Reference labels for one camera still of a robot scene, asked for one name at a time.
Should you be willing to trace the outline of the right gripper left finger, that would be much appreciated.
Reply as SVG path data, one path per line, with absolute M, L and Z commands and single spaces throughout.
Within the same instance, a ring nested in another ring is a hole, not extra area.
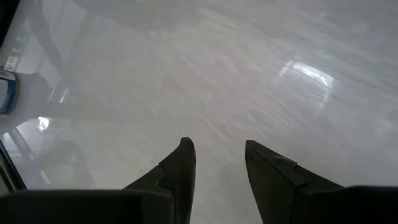
M 189 224 L 196 151 L 190 138 L 123 189 L 17 190 L 0 197 L 0 224 Z

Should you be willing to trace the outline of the Wild Planet salmon can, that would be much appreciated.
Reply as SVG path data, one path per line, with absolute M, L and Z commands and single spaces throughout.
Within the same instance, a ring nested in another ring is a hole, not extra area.
M 19 81 L 13 72 L 0 70 L 0 115 L 9 114 L 19 95 Z

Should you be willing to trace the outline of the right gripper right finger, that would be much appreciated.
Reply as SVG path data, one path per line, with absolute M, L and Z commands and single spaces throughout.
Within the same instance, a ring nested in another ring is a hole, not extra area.
M 245 161 L 263 224 L 398 224 L 398 187 L 344 187 L 254 140 Z

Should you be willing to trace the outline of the black metal table frame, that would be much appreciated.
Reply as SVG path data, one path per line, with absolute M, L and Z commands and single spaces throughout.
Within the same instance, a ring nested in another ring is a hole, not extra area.
M 0 141 L 0 197 L 27 187 L 18 173 L 12 159 Z

